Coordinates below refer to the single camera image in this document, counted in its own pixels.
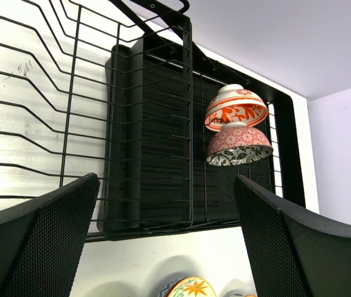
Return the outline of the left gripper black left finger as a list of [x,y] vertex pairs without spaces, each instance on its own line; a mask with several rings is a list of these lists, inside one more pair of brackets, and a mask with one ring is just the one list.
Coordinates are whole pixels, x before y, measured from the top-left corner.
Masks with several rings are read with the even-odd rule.
[[69,296],[98,197],[88,173],[0,211],[0,296]]

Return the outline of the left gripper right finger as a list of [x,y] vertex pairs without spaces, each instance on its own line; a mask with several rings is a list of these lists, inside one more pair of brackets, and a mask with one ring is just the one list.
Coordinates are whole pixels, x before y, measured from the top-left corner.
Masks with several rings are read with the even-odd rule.
[[242,175],[234,194],[258,296],[351,296],[351,225]]

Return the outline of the black leaf pattern bowl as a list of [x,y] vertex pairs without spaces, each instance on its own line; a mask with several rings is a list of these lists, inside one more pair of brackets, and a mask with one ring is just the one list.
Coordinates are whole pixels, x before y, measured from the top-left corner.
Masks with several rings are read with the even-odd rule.
[[212,166],[239,166],[270,156],[273,147],[263,132],[242,122],[223,125],[208,144],[206,162]]

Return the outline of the orange floral bowl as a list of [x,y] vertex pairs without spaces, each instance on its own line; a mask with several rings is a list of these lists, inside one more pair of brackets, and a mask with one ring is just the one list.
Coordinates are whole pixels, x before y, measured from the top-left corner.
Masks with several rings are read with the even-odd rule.
[[268,107],[256,93],[239,84],[229,84],[220,88],[208,104],[204,125],[214,132],[233,122],[252,127],[264,121],[268,114]]

